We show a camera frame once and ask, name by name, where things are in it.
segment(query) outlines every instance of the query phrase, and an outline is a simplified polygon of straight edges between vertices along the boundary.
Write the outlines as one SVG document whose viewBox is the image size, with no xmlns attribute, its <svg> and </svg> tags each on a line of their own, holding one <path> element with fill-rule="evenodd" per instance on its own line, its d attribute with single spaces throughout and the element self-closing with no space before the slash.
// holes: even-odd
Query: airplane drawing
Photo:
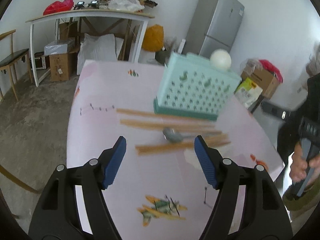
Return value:
<svg viewBox="0 0 320 240">
<path fill-rule="evenodd" d="M 146 199 L 153 205 L 151 207 L 142 205 L 137 210 L 143 215 L 142 224 L 144 227 L 150 224 L 151 218 L 165 218 L 167 220 L 186 220 L 181 217 L 179 211 L 188 210 L 186 206 L 180 205 L 179 201 L 173 201 L 172 198 L 160 199 L 146 195 Z"/>
</svg>

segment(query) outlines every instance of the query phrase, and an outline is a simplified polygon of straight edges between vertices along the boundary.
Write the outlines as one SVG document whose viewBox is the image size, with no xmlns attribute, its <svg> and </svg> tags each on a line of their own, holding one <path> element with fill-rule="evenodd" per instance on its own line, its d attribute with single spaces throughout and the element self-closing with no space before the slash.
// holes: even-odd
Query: chair seat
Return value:
<svg viewBox="0 0 320 240">
<path fill-rule="evenodd" d="M 3 61 L 0 62 L 0 68 L 7 66 L 7 65 L 10 65 L 17 58 L 20 58 L 23 55 L 25 55 L 28 51 L 29 51 L 29 49 L 22 49 L 22 50 L 19 50 L 19 51 L 16 51 L 16 52 L 10 54 L 8 57 L 6 57 Z"/>
</svg>

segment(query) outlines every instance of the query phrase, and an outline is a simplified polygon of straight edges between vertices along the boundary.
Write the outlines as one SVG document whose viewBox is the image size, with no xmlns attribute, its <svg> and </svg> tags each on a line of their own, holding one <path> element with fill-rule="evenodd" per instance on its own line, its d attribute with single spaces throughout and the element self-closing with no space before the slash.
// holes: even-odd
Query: blue gripper pad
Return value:
<svg viewBox="0 0 320 240">
<path fill-rule="evenodd" d="M 208 184 L 210 184 L 213 188 L 217 189 L 218 181 L 215 166 L 210 160 L 206 149 L 204 148 L 203 144 L 201 143 L 198 137 L 195 139 L 195 152 Z"/>
<path fill-rule="evenodd" d="M 120 164 L 127 149 L 127 142 L 124 137 L 122 137 L 116 144 L 118 144 L 118 146 L 115 149 L 107 167 L 105 167 L 104 169 L 103 185 L 105 189 L 113 184 L 113 181 L 115 180 L 116 174 L 119 170 Z"/>
</svg>

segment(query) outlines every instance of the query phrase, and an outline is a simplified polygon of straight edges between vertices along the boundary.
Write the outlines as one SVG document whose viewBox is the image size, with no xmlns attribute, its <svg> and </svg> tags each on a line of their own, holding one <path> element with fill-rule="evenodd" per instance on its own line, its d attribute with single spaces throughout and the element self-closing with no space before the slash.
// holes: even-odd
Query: wooden chopstick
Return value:
<svg viewBox="0 0 320 240">
<path fill-rule="evenodd" d="M 183 124 L 183 123 L 162 123 L 162 122 L 148 122 L 138 121 L 133 119 L 121 119 L 120 124 L 131 126 L 135 128 L 141 128 L 145 130 L 163 130 L 164 128 L 170 127 L 178 131 L 215 131 L 214 125 L 206 124 Z"/>
<path fill-rule="evenodd" d="M 124 108 L 117 108 L 116 112 L 119 114 L 136 115 L 136 116 L 144 116 L 144 117 L 166 118 L 166 119 L 176 119 L 176 120 L 185 120 L 185 121 L 212 122 L 210 120 L 199 119 L 199 118 L 194 118 L 194 117 L 183 117 L 183 116 L 167 115 L 167 114 L 155 114 L 153 112 L 145 112 L 145 111 L 138 111 L 138 110 L 132 110 L 132 109 L 124 109 Z"/>
<path fill-rule="evenodd" d="M 216 148 L 216 147 L 221 147 L 230 143 L 231 143 L 230 141 L 223 141 L 223 142 L 208 143 L 207 145 L 211 148 Z M 138 150 L 138 155 L 151 155 L 151 154 L 167 153 L 167 152 L 172 152 L 172 151 L 181 150 L 181 149 L 193 149 L 194 142 L 188 142 L 188 143 L 184 142 L 184 143 L 177 143 L 172 145 L 168 145 L 168 147 L 165 147 L 167 145 L 163 145 L 163 146 L 158 145 L 156 147 L 150 147 L 148 150 L 144 150 L 144 151 Z"/>
<path fill-rule="evenodd" d="M 217 136 L 207 137 L 204 139 L 204 141 L 208 145 L 213 145 L 213 147 L 217 147 L 217 144 L 220 144 L 220 143 L 222 143 L 223 145 L 230 143 L 228 141 L 225 141 L 227 139 L 228 139 L 227 134 L 221 134 Z M 193 148 L 193 147 L 194 147 L 193 141 L 171 143 L 171 144 L 160 144 L 160 145 L 136 145 L 135 146 L 136 150 L 138 151 L 138 155 L 168 152 L 168 151 L 174 151 L 174 150 L 185 149 L 185 148 Z"/>
</svg>

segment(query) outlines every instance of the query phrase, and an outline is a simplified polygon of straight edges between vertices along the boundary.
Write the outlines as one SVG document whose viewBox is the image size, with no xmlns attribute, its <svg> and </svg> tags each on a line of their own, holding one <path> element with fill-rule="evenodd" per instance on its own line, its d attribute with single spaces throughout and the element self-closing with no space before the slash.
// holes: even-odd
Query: white wall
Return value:
<svg viewBox="0 0 320 240">
<path fill-rule="evenodd" d="M 184 38 L 198 0 L 156 1 L 158 7 L 148 9 L 156 16 L 151 24 L 163 25 L 166 37 Z M 306 96 L 306 92 L 297 94 L 296 91 L 307 78 L 305 64 L 314 44 L 320 40 L 320 17 L 309 0 L 239 1 L 245 6 L 245 14 L 230 53 L 233 69 L 240 72 L 240 63 L 249 57 L 270 60 L 284 76 L 284 83 L 272 101 L 296 107 Z M 280 122 L 263 115 L 260 109 L 254 115 L 276 144 Z"/>
<path fill-rule="evenodd" d="M 15 51 L 30 47 L 30 24 L 25 21 L 41 16 L 45 8 L 56 0 L 13 0 L 0 20 L 0 33 L 13 29 L 13 49 Z M 54 22 L 35 26 L 35 50 L 43 51 L 43 47 L 54 40 Z M 10 37 L 0 42 L 0 60 L 10 54 Z M 22 61 L 16 64 L 18 79 L 27 71 L 27 65 Z M 9 75 L 0 72 L 0 87 L 6 93 L 10 86 Z"/>
</svg>

